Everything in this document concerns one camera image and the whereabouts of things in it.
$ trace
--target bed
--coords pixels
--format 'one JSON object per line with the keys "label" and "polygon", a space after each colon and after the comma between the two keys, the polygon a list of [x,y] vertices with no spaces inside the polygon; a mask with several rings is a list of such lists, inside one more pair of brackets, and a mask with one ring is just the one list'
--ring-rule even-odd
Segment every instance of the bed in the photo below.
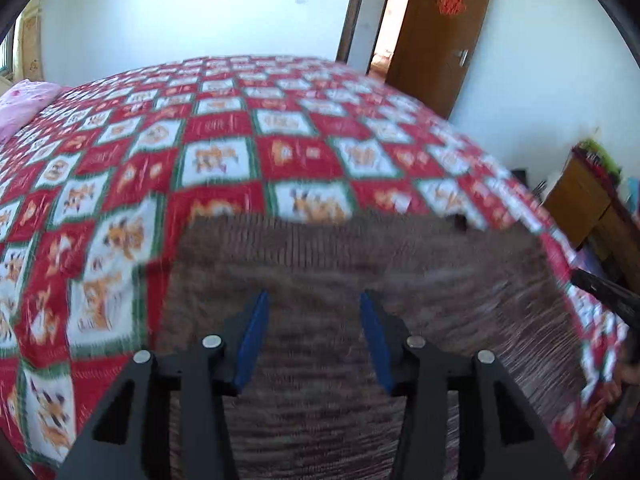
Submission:
{"label": "bed", "polygon": [[63,93],[0,155],[0,427],[51,478],[131,353],[153,346],[196,216],[339,222],[358,209],[516,221],[540,237],[583,341],[587,387],[550,428],[577,476],[581,413],[625,326],[568,283],[576,255],[527,189],[413,98],[341,64],[201,57]]}

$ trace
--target pink fabric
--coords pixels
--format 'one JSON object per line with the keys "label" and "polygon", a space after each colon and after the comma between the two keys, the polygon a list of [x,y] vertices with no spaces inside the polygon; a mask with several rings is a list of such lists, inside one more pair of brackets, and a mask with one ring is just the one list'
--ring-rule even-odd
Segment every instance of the pink fabric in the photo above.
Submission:
{"label": "pink fabric", "polygon": [[61,91],[55,83],[25,79],[0,96],[0,145],[29,124]]}

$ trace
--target brown door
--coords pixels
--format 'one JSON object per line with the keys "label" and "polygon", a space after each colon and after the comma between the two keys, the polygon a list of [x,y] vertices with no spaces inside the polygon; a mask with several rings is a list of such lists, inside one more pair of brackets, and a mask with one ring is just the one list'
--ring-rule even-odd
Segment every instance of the brown door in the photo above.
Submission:
{"label": "brown door", "polygon": [[409,0],[386,82],[448,118],[489,0]]}

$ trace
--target metal pin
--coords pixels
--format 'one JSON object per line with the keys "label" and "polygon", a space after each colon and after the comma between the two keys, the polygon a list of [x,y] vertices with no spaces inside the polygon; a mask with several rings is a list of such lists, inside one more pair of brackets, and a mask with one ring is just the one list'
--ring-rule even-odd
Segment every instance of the metal pin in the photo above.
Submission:
{"label": "metal pin", "polygon": [[149,350],[140,350],[133,355],[133,360],[139,365],[146,363],[151,359],[151,352]]}
{"label": "metal pin", "polygon": [[406,343],[409,348],[422,348],[426,341],[420,335],[411,335],[406,339]]}
{"label": "metal pin", "polygon": [[495,361],[495,355],[490,350],[481,350],[478,352],[478,361],[482,364],[490,365]]}
{"label": "metal pin", "polygon": [[222,338],[219,335],[207,335],[202,339],[204,348],[218,348],[220,345],[222,345]]}

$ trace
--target red door ornament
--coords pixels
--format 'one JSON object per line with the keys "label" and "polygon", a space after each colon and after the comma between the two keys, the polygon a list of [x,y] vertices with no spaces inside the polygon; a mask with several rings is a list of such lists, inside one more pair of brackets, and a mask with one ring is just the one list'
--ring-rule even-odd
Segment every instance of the red door ornament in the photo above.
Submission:
{"label": "red door ornament", "polygon": [[438,0],[440,13],[446,16],[457,16],[465,12],[466,5],[463,0]]}

